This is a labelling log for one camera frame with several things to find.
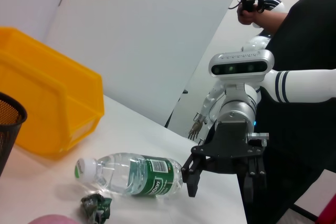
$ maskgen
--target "person's arm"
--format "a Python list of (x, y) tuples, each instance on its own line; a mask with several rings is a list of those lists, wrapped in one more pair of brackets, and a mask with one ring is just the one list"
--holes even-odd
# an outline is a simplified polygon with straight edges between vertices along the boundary
[(239, 6), (237, 10), (238, 20), (241, 24), (250, 25), (256, 23), (272, 35), (277, 32), (283, 20), (287, 17), (287, 13), (276, 13), (269, 10), (265, 10), (262, 13), (257, 11), (249, 13), (246, 10), (241, 11), (241, 9), (242, 7)]

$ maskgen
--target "plastic water bottle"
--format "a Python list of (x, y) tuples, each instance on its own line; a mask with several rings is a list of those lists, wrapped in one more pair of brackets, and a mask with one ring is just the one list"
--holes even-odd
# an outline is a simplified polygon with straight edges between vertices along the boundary
[(182, 187), (180, 164), (169, 158), (116, 153), (101, 159), (81, 158), (75, 177), (81, 183), (123, 195), (171, 195)]

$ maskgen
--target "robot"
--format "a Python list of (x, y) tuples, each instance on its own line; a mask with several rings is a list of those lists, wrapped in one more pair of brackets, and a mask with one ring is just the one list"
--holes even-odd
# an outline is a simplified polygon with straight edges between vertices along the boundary
[(214, 136), (204, 145), (194, 146), (181, 169), (190, 197), (196, 195), (203, 170), (244, 177), (241, 190), (245, 202), (252, 202), (253, 193), (266, 188), (262, 154), (269, 134), (254, 133), (259, 87), (279, 103), (317, 103), (336, 97), (332, 81), (336, 69), (278, 72), (273, 66), (273, 54), (266, 49), (217, 54), (211, 59), (209, 73), (217, 82), (198, 119), (204, 119), (222, 93), (226, 98)]
[[(281, 0), (262, 0), (264, 3), (264, 9), (269, 10), (271, 12), (284, 12), (285, 6)], [(258, 25), (253, 23), (255, 28), (260, 28)], [(262, 50), (265, 49), (271, 39), (271, 34), (263, 30), (260, 34), (253, 37), (250, 41), (246, 42), (245, 45), (242, 47), (242, 51), (252, 51), (252, 50)], [(220, 83), (218, 81), (215, 83), (213, 90), (220, 87)], [(210, 93), (206, 97), (201, 112), (197, 113), (195, 118), (195, 123), (193, 124), (191, 130), (189, 131), (188, 138), (191, 140), (195, 140), (198, 138), (198, 134), (200, 133), (203, 124), (207, 124), (208, 130), (212, 127), (213, 122), (217, 120), (217, 113), (215, 112), (213, 115), (210, 115), (212, 108), (214, 107), (215, 103), (218, 100), (213, 100), (214, 98), (210, 96)]]

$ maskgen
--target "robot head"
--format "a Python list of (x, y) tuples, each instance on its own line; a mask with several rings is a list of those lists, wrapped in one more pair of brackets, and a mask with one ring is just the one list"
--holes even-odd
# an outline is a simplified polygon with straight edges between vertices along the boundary
[[(264, 0), (265, 10), (269, 10), (277, 13), (284, 13), (286, 11), (285, 6), (281, 0)], [(253, 27), (260, 28), (257, 24), (253, 23)]]
[(255, 36), (250, 41), (246, 42), (242, 47), (242, 51), (263, 50), (267, 47), (270, 38), (264, 36)]

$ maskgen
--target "person's hand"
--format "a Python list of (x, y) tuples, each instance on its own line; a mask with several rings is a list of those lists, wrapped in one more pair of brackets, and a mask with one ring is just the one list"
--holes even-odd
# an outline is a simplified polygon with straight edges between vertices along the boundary
[(243, 25), (250, 25), (254, 22), (257, 11), (248, 12), (246, 10), (242, 11), (242, 4), (237, 8), (238, 21)]
[(203, 122), (197, 120), (194, 125), (192, 126), (191, 130), (189, 131), (189, 136), (188, 138), (190, 140), (194, 140), (195, 138), (198, 138), (198, 134), (203, 126)]

